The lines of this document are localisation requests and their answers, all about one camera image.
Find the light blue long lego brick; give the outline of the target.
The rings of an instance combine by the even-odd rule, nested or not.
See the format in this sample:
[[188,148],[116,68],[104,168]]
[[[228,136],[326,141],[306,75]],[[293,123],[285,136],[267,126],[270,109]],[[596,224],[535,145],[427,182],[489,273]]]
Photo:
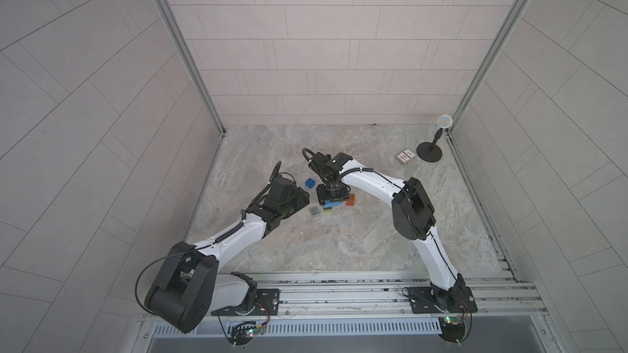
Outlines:
[[325,210],[333,209],[334,207],[340,206],[342,204],[343,204],[342,201],[339,201],[339,202],[325,201],[325,203],[323,204],[323,209]]

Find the red orange lego brick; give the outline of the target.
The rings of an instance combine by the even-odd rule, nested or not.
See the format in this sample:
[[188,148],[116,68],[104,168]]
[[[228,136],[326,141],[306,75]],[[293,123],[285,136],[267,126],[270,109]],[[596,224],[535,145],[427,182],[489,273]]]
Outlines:
[[355,202],[356,202],[355,194],[350,194],[349,198],[346,200],[346,205],[349,207],[352,207],[355,205]]

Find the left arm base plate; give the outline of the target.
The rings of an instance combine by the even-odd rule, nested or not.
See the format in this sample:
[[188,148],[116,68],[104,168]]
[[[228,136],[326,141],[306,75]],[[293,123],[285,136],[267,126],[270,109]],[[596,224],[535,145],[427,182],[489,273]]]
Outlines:
[[280,300],[279,289],[255,289],[247,293],[242,304],[211,311],[212,316],[267,316],[277,315]]

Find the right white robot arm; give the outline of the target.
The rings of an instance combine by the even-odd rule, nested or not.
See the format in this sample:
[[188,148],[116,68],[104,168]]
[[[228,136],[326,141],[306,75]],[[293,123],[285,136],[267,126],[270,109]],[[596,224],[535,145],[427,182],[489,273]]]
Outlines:
[[332,156],[304,148],[302,154],[322,181],[317,186],[320,204],[345,201],[356,187],[391,207],[394,228],[413,243],[427,267],[430,303],[442,312],[478,311],[471,289],[446,254],[436,228],[435,209],[418,179],[386,176],[345,153]]

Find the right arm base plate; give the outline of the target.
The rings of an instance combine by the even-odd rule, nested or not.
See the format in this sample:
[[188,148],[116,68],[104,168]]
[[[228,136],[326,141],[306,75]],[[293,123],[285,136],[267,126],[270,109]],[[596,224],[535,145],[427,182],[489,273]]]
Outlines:
[[402,294],[410,302],[414,314],[469,314],[478,311],[469,287],[445,290],[436,286],[406,287]]

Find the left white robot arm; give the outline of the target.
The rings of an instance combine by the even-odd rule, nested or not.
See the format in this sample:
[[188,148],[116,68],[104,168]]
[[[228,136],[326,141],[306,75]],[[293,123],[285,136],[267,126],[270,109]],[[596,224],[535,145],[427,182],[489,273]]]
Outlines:
[[222,274],[222,267],[309,203],[309,193],[296,181],[274,176],[232,225],[196,244],[181,241],[155,260],[160,269],[144,299],[135,297],[137,304],[183,333],[225,308],[249,314],[256,307],[257,281],[240,272]]

